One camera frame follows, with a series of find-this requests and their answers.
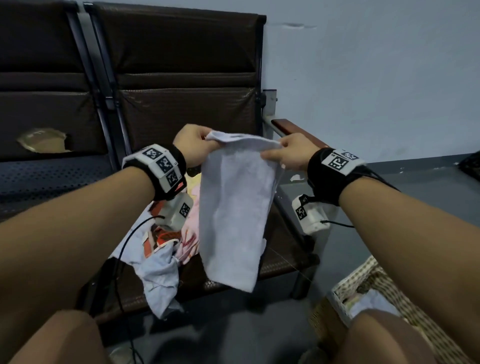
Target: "black wristband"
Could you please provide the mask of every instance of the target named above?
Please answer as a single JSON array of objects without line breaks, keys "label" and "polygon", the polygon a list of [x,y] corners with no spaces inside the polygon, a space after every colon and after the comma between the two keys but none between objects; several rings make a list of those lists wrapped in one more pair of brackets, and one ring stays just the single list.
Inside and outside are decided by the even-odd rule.
[{"label": "black wristband", "polygon": [[187,163],[185,162],[185,157],[183,156],[182,152],[179,151],[179,149],[174,146],[174,145],[168,145],[168,146],[163,146],[164,148],[168,149],[170,154],[175,158],[175,160],[178,162],[178,167],[180,170],[180,173],[182,175],[182,178],[175,184],[175,186],[172,187],[172,189],[168,192],[165,193],[162,189],[162,186],[160,186],[160,181],[156,175],[153,174],[153,172],[149,169],[149,167],[142,162],[136,160],[136,159],[131,159],[125,163],[123,168],[127,167],[136,167],[144,171],[147,176],[150,178],[152,181],[152,185],[155,189],[155,196],[154,196],[154,201],[163,201],[163,200],[171,200],[173,199],[178,193],[181,191],[181,189],[178,189],[178,186],[180,183],[183,183],[183,187],[187,186],[187,181],[185,179],[185,173],[187,172]]},{"label": "black wristband", "polygon": [[356,167],[345,176],[322,164],[322,161],[333,151],[333,148],[322,148],[308,162],[308,184],[313,189],[313,193],[318,201],[339,206],[338,199],[345,187],[360,177],[370,177],[396,189],[365,165]]}]

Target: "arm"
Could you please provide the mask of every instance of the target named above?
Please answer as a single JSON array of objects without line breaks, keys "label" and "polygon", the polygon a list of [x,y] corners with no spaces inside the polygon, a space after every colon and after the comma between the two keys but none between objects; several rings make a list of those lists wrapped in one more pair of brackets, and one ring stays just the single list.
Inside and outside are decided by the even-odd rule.
[{"label": "arm", "polygon": [[[187,167],[220,147],[203,140],[209,132],[187,125],[175,138]],[[149,177],[129,167],[0,224],[0,347],[11,348],[0,362],[53,312],[72,304],[154,194]]]},{"label": "arm", "polygon": [[[263,153],[306,170],[319,150],[303,135]],[[473,359],[480,360],[480,229],[362,177],[340,194],[340,206],[399,288]]]}]

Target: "perforated metal panel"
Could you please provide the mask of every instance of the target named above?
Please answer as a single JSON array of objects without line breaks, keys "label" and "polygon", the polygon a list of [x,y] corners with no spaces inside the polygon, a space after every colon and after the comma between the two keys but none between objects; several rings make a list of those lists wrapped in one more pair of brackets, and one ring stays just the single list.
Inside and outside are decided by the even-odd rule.
[{"label": "perforated metal panel", "polygon": [[0,163],[0,220],[111,173],[108,156]]}]

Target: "gingham fabric lining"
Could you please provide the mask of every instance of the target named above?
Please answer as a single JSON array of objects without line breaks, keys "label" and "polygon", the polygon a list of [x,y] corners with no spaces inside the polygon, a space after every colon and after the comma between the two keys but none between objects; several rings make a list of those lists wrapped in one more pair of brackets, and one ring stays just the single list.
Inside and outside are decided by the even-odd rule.
[{"label": "gingham fabric lining", "polygon": [[441,364],[474,363],[455,342],[433,322],[422,310],[414,305],[385,273],[373,256],[358,267],[347,278],[338,283],[328,295],[329,301],[348,326],[351,317],[342,302],[355,291],[366,293],[376,289],[393,304],[411,325],[420,327],[433,345],[436,360]]}]

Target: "person's right arm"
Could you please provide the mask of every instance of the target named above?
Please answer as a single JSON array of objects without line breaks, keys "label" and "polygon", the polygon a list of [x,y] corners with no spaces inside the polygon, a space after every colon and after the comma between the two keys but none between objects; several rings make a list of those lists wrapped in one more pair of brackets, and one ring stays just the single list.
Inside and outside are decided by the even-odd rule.
[{"label": "person's right arm", "polygon": [[[301,134],[280,141],[285,148],[262,157],[288,169],[306,170],[318,150]],[[480,361],[480,229],[368,177],[339,202],[405,295]]]}]

